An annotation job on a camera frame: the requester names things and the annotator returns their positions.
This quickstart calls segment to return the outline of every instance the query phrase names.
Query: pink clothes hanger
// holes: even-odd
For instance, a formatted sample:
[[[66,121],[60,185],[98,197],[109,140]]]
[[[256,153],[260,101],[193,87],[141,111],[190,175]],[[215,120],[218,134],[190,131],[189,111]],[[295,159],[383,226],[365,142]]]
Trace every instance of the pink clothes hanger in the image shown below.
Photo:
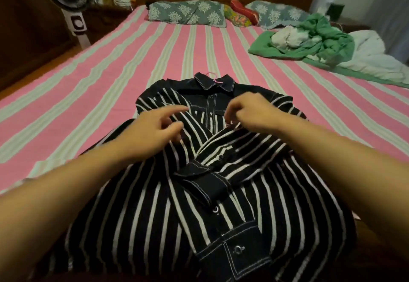
[[[205,75],[209,75],[210,73],[211,73],[211,74],[214,74],[215,76],[217,76],[217,74],[214,73],[214,72],[208,72],[208,73],[206,73]],[[213,79],[213,81],[216,82],[216,83],[219,83],[219,84],[223,84],[223,82],[216,81],[216,79]]]

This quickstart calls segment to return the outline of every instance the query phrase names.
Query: striped shirt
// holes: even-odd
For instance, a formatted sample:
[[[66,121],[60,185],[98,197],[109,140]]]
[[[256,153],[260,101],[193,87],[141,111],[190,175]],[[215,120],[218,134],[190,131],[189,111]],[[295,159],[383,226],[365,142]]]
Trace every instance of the striped shirt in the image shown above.
[[[226,125],[228,102],[259,92],[301,116],[292,97],[235,83],[160,80],[136,102],[138,113],[167,104],[180,143],[129,165],[108,181],[36,266],[64,271],[162,274],[185,269],[212,281],[239,280],[269,266],[280,281],[313,281],[355,241],[351,211],[279,138]],[[89,149],[115,139],[133,120]]]

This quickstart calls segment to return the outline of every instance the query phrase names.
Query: pink striped bedsheet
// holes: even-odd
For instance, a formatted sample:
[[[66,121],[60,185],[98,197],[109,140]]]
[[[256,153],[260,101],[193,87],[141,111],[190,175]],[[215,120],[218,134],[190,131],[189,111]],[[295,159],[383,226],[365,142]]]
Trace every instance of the pink striped bedsheet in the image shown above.
[[[229,74],[294,97],[307,117],[340,135],[409,160],[409,90],[303,62],[249,55],[259,27],[224,29],[145,21],[137,8],[115,31],[0,101],[0,190],[80,154],[126,119],[161,78]]]

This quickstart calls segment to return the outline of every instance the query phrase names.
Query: white blanket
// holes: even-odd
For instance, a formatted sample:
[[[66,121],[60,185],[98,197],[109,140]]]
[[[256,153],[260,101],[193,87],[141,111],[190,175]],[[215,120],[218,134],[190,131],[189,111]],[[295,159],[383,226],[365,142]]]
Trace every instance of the white blanket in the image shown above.
[[[385,44],[373,30],[351,32],[355,40],[352,59],[339,67],[373,75],[383,80],[409,84],[409,67],[385,54]]]

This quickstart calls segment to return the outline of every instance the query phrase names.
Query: green blanket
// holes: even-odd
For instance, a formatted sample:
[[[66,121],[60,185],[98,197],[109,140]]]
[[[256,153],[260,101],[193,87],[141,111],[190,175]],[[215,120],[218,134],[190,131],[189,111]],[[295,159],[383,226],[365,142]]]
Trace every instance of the green blanket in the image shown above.
[[[299,48],[282,50],[271,44],[273,31],[265,31],[253,42],[249,53],[262,57],[277,57],[300,60],[322,69],[330,69],[339,63],[349,61],[355,48],[354,39],[338,29],[331,27],[329,21],[321,14],[312,14],[296,28],[299,31],[308,31],[310,39]],[[318,43],[313,38],[321,37]],[[318,60],[307,58],[316,56]]]

